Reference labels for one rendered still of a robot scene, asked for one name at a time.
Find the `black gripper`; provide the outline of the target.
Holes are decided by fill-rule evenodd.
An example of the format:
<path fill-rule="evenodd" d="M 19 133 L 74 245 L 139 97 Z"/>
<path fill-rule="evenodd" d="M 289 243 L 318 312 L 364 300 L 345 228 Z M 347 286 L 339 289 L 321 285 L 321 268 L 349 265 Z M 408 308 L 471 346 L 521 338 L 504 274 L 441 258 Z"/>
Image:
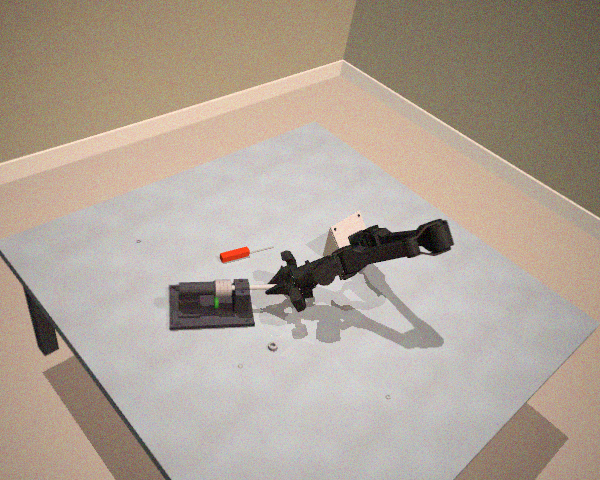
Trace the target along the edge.
<path fill-rule="evenodd" d="M 281 252 L 281 258 L 286 261 L 287 266 L 280 266 L 280 270 L 267 284 L 277 284 L 270 289 L 265 289 L 267 295 L 283 294 L 290 296 L 291 303 L 295 309 L 300 312 L 305 310 L 306 302 L 300 290 L 305 290 L 304 287 L 314 283 L 318 283 L 314 279 L 313 261 L 305 261 L 305 265 L 297 267 L 296 260 L 291 251 Z M 295 284 L 294 284 L 295 283 Z M 300 290 L 299 290 L 300 288 Z"/>

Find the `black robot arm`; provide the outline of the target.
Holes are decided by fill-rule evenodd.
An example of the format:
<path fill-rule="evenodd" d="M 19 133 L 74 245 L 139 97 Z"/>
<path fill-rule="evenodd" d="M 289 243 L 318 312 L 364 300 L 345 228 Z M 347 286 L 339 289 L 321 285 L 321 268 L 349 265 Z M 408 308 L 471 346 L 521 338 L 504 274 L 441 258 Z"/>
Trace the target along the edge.
<path fill-rule="evenodd" d="M 368 264 L 421 254 L 436 256 L 450 251 L 454 245 L 448 221 L 443 219 L 401 232 L 390 232 L 374 225 L 348 236 L 348 239 L 350 245 L 332 252 L 332 256 L 313 261 L 313 275 L 319 285 L 330 285 L 337 275 L 340 280 L 347 280 Z M 420 252 L 419 246 L 430 253 Z"/>

